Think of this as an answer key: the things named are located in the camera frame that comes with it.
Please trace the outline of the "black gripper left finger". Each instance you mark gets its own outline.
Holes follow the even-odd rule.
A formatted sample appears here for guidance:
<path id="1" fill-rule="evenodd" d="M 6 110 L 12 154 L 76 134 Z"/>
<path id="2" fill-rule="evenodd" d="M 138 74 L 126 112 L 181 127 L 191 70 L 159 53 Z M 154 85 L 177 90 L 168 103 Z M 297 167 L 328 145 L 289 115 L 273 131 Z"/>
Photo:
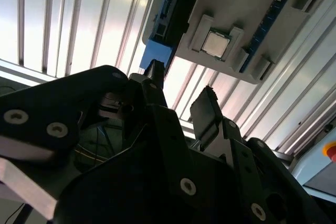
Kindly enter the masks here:
<path id="1" fill-rule="evenodd" d="M 122 152 L 147 140 L 185 141 L 165 102 L 163 74 L 157 60 L 130 78 L 102 66 L 2 96 L 1 183 L 53 220 L 61 194 L 86 173 L 74 166 L 82 129 L 121 119 Z"/>

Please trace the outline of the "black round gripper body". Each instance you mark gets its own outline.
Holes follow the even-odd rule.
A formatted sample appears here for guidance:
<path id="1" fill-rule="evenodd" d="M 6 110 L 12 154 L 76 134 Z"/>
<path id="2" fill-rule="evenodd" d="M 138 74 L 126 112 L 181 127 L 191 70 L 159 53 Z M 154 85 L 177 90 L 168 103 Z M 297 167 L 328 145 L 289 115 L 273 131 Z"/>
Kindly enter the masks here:
<path id="1" fill-rule="evenodd" d="M 80 175 L 61 194 L 54 223 L 247 223 L 238 178 L 251 151 L 230 141 L 221 160 L 184 140 L 136 143 Z"/>

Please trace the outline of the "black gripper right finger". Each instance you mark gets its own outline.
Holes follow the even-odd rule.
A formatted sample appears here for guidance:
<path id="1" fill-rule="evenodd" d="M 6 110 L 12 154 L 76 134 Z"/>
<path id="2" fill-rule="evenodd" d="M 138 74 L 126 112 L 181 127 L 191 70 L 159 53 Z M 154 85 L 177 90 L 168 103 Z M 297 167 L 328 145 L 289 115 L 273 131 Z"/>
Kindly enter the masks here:
<path id="1" fill-rule="evenodd" d="M 190 112 L 200 142 L 198 191 L 212 201 L 209 223 L 330 223 L 331 216 L 265 143 L 242 139 L 211 87 L 202 90 Z"/>

